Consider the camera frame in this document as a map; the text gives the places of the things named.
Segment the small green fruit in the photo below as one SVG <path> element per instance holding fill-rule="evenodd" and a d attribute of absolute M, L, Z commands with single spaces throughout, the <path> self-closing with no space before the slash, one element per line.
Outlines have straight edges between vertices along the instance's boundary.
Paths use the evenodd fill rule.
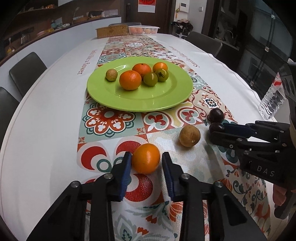
<path fill-rule="evenodd" d="M 115 69 L 109 69 L 106 72 L 106 79 L 109 81 L 115 81 L 117 79 L 118 73 Z"/>
<path fill-rule="evenodd" d="M 155 71 L 159 82 L 165 82 L 168 79 L 168 72 L 165 69 L 158 69 Z"/>
<path fill-rule="evenodd" d="M 145 74 L 144 76 L 144 83 L 148 86 L 152 87 L 156 85 L 157 81 L 158 81 L 158 78 L 155 73 L 148 73 L 148 74 Z"/>

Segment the hand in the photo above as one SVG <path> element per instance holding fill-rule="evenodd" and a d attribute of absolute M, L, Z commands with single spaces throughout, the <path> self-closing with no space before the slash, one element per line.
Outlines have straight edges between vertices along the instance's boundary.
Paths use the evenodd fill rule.
<path fill-rule="evenodd" d="M 284 202 L 286 201 L 286 192 L 287 189 L 274 184 L 272 199 L 276 205 L 282 206 L 284 204 Z"/>

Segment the mandarin orange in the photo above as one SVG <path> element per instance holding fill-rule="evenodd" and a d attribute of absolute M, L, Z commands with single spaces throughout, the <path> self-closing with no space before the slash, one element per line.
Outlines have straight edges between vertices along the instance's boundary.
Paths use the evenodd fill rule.
<path fill-rule="evenodd" d="M 159 149 L 151 143 L 146 143 L 135 150 L 131 158 L 131 165 L 138 173 L 150 174 L 157 169 L 159 161 Z"/>
<path fill-rule="evenodd" d="M 125 90 L 135 90 L 142 82 L 140 74 L 133 70 L 123 72 L 119 77 L 119 84 Z"/>
<path fill-rule="evenodd" d="M 152 72 L 150 66 L 148 64 L 136 64 L 134 67 L 133 67 L 133 70 L 138 72 L 142 79 L 144 78 L 145 74 L 149 74 Z"/>
<path fill-rule="evenodd" d="M 164 70 L 168 70 L 168 66 L 166 65 L 166 63 L 164 62 L 158 62 L 155 65 L 153 65 L 153 72 L 155 72 L 158 69 L 164 69 Z"/>

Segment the red sign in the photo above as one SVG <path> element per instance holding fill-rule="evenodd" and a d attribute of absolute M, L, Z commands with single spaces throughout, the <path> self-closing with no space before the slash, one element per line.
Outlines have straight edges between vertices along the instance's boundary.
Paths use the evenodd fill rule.
<path fill-rule="evenodd" d="M 155 6 L 156 0 L 139 0 L 139 4 Z"/>

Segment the tile pattern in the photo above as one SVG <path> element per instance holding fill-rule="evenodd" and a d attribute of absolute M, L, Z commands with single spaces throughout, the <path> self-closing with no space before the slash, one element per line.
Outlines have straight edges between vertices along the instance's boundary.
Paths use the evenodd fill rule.
<path fill-rule="evenodd" d="M 78 138 L 77 164 L 94 181 L 144 143 L 169 151 L 174 163 L 200 181 L 221 180 L 257 222 L 266 236 L 270 233 L 270 206 L 265 181 L 239 169 L 234 151 L 207 140 L 207 115 L 220 108 L 225 121 L 236 123 L 231 112 L 211 87 L 178 56 L 148 36 L 111 37 L 98 60 L 97 68 L 115 59 L 152 56 L 165 59 L 188 72 L 193 81 L 191 96 L 176 107 L 149 113 L 132 113 L 107 108 L 89 95 L 85 100 Z M 195 125 L 202 140 L 190 150 L 178 143 L 184 125 Z M 116 240 L 179 240 L 183 203 L 170 201 L 161 167 L 150 175 L 132 170 L 131 182 L 121 203 L 112 203 Z M 205 240 L 209 240 L 207 203 L 203 202 Z M 89 225 L 90 204 L 86 227 Z"/>

